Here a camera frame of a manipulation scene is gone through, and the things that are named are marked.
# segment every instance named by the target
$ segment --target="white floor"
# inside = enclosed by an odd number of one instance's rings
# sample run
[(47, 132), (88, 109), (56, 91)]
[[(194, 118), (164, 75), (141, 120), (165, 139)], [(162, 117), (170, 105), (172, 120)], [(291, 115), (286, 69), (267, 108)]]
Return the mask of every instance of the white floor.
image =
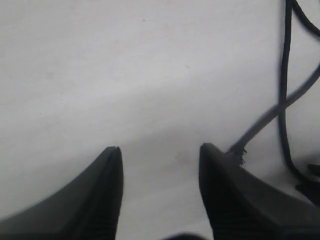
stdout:
[[(117, 239), (212, 239), (199, 146), (227, 150), (276, 102), (281, 2), (1, 0), (0, 218), (116, 145), (125, 172)], [(319, 27), (319, 1), (299, 3)], [(292, 32), (290, 91), (320, 61), (295, 17)], [(319, 153), (319, 90), (287, 111), (295, 158)], [(247, 150), (249, 171), (301, 197), (283, 174), (274, 122)]]

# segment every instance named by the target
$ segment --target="white surface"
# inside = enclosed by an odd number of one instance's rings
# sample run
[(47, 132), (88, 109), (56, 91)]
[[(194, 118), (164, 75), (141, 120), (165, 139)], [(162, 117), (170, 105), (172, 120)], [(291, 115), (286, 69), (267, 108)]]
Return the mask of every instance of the white surface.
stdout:
[[(320, 26), (319, 1), (299, 2)], [(276, 102), (282, 12), (280, 0), (0, 1), (0, 218), (117, 145), (117, 239), (212, 239), (199, 146), (227, 150)], [(289, 89), (319, 60), (319, 42), (294, 18)], [(287, 111), (295, 157), (319, 150), (319, 90)], [(276, 130), (272, 122), (250, 142), (246, 167), (295, 194)]]

